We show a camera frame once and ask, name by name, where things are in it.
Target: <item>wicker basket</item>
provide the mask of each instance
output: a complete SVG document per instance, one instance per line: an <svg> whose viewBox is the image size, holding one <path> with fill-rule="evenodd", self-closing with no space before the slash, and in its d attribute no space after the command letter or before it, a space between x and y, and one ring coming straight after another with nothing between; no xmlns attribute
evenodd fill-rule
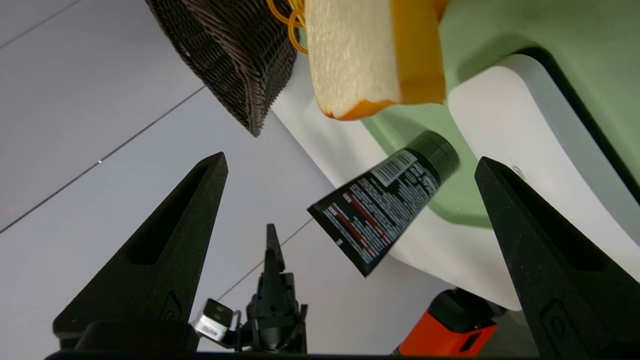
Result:
<svg viewBox="0 0 640 360"><path fill-rule="evenodd" d="M296 51L265 0L147 0L193 72L253 136L291 76ZM289 13L286 0L276 0Z"/></svg>

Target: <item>orange object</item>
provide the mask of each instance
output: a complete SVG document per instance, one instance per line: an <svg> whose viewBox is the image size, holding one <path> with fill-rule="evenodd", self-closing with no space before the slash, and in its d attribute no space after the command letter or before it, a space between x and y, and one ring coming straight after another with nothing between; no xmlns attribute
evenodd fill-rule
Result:
<svg viewBox="0 0 640 360"><path fill-rule="evenodd" d="M468 332L453 332L427 311L398 351L403 356L476 356L496 328L493 323Z"/></svg>

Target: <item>yellow rubber band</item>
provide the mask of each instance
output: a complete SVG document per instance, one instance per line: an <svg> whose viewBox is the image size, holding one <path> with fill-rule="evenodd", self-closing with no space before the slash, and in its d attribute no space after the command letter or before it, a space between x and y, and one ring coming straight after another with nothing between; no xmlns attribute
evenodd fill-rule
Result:
<svg viewBox="0 0 640 360"><path fill-rule="evenodd" d="M273 0L266 0L269 10L275 16L278 21L287 25L287 34L289 35L289 41L293 47L303 54L308 54L308 51L300 45L298 38L296 38L296 28L305 27L305 2L304 0L287 0L289 6L291 6L291 15L289 18L282 15L276 8Z"/></svg>

